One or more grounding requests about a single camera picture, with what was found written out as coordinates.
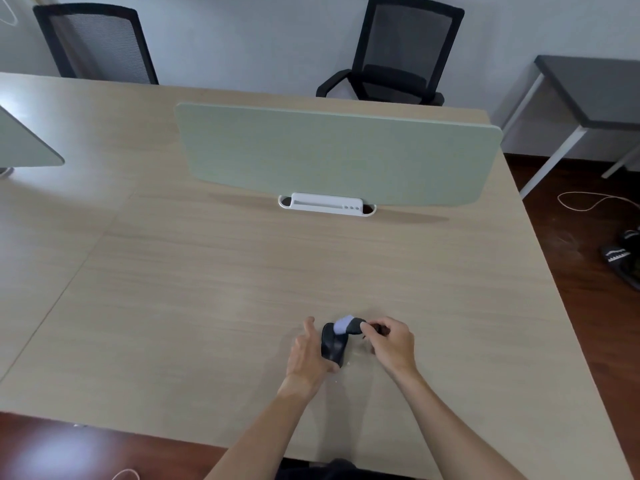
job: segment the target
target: hand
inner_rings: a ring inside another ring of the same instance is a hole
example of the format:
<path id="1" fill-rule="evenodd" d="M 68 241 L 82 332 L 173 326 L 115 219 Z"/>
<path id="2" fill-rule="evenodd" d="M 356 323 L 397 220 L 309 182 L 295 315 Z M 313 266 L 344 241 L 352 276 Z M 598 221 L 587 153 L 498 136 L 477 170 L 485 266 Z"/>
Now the hand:
<path id="1" fill-rule="evenodd" d="M 320 389 L 327 372 L 340 370 L 338 364 L 322 357 L 320 335 L 314 326 L 315 318 L 304 321 L 305 332 L 296 338 L 287 362 L 287 377 L 278 395 L 296 395 L 311 401 Z"/>
<path id="2" fill-rule="evenodd" d="M 371 326 L 376 324 L 381 325 L 382 335 Z M 407 375 L 420 377 L 413 355 L 413 334 L 405 323 L 383 317 L 361 323 L 360 329 L 391 379 L 398 382 Z"/>

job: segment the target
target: gray table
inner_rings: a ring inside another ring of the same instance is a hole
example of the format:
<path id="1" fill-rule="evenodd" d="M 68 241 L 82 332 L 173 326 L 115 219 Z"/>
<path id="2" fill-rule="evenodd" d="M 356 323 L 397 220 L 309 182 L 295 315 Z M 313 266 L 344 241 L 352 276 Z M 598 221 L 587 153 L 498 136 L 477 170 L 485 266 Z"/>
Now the gray table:
<path id="1" fill-rule="evenodd" d="M 587 129 L 640 130 L 640 61 L 539 55 L 535 64 L 540 75 L 504 125 L 504 136 L 545 77 L 569 107 L 579 126 L 522 188 L 520 196 L 523 198 L 580 141 Z M 609 177 L 630 161 L 638 148 L 640 146 L 631 149 L 602 176 Z"/>

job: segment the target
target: light wood tabletop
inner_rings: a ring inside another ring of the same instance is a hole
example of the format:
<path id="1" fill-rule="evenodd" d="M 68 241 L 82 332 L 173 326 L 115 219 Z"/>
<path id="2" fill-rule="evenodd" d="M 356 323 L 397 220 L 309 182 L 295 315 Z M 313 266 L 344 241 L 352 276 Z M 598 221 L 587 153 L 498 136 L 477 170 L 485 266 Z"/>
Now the light wood tabletop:
<path id="1" fill-rule="evenodd" d="M 66 160 L 0 180 L 0 409 L 229 446 L 292 338 L 385 314 L 420 370 L 530 479 L 631 478 L 502 154 L 461 207 L 356 218 L 196 180 L 180 101 L 486 123 L 482 111 L 0 74 L 0 105 Z M 440 478 L 363 343 L 287 455 Z"/>

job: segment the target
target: forearm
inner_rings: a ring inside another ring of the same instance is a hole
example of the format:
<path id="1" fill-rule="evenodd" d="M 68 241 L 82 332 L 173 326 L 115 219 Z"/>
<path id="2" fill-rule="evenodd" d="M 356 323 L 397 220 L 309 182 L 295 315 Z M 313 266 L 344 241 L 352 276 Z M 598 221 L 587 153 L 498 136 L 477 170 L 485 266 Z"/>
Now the forearm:
<path id="1" fill-rule="evenodd" d="M 307 400 L 277 395 L 205 480 L 273 480 Z"/>
<path id="2" fill-rule="evenodd" d="M 419 374 L 400 375 L 396 383 L 445 480 L 525 479 L 456 416 Z"/>

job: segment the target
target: black tabletop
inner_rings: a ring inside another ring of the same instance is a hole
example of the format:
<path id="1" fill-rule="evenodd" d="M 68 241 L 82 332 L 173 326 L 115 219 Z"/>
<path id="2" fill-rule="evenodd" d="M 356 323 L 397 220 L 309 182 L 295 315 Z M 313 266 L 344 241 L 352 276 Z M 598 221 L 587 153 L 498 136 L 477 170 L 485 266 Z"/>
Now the black tabletop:
<path id="1" fill-rule="evenodd" d="M 640 130 L 640 61 L 539 55 L 536 65 L 583 127 Z"/>

